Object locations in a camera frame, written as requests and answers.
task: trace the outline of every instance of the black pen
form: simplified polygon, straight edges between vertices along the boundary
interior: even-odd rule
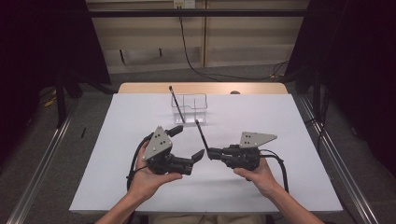
[[[181,120],[183,120],[183,123],[186,123],[186,120],[184,120],[183,116],[181,115],[180,107],[178,106],[176,96],[175,96],[175,94],[173,93],[172,86],[169,86],[169,91],[172,93],[172,97],[173,97],[174,100],[175,100],[175,104],[176,104],[176,107],[177,107],[177,110],[178,110],[178,114],[180,114]]]

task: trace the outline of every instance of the transparent container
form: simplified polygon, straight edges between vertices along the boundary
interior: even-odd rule
[[[174,114],[174,123],[195,123],[198,119],[200,123],[206,122],[207,101],[206,94],[175,94],[177,104],[171,97],[171,106]]]

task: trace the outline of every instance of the electrical outlet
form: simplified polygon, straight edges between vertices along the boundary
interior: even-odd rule
[[[195,8],[195,0],[184,0],[184,8]]]
[[[174,8],[184,8],[184,0],[174,0]]]

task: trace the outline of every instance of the table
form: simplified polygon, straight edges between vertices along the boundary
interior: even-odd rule
[[[170,94],[166,93],[169,85],[176,94],[207,93],[207,123],[202,124],[202,128],[210,147],[238,143],[242,131],[276,134],[276,140],[260,148],[273,150],[285,161],[290,194],[310,211],[342,210],[295,103],[282,84],[128,83],[120,87],[120,92],[129,94],[119,93],[113,97],[71,204],[72,212],[105,212],[125,194],[125,176],[135,147],[157,125],[165,129],[176,126],[169,108]],[[243,94],[230,95],[230,91]],[[185,126],[172,141],[172,153],[178,157],[189,158],[204,148],[193,125]],[[269,164],[276,180],[282,184],[277,162],[269,160]],[[142,214],[251,214],[277,212],[277,208],[263,198],[251,182],[234,175],[222,162],[211,161],[204,155],[194,165],[191,175],[162,186],[136,211]]]

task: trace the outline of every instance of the forearm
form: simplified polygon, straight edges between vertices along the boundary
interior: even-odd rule
[[[268,197],[283,216],[292,224],[323,223],[312,213],[303,208],[280,186]]]
[[[124,223],[143,201],[141,197],[126,194],[96,224]]]

